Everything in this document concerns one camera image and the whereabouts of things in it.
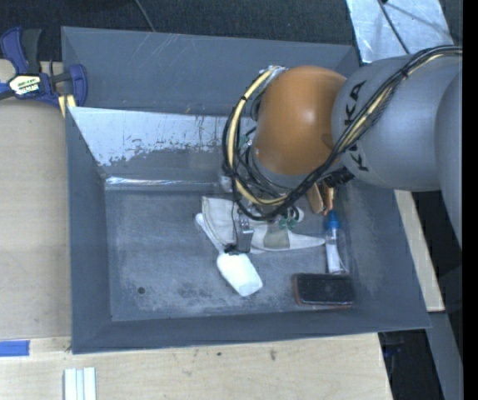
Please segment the pale grey metal gripper finger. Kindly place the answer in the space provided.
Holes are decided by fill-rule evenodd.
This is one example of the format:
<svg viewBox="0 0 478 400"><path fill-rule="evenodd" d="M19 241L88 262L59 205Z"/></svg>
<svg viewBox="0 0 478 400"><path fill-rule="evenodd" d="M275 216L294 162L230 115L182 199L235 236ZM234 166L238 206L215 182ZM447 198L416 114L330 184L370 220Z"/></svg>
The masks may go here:
<svg viewBox="0 0 478 400"><path fill-rule="evenodd" d="M254 230L247 217L239 217L236 221L236 248L239 253L248 253L251 250L251 241Z"/></svg>

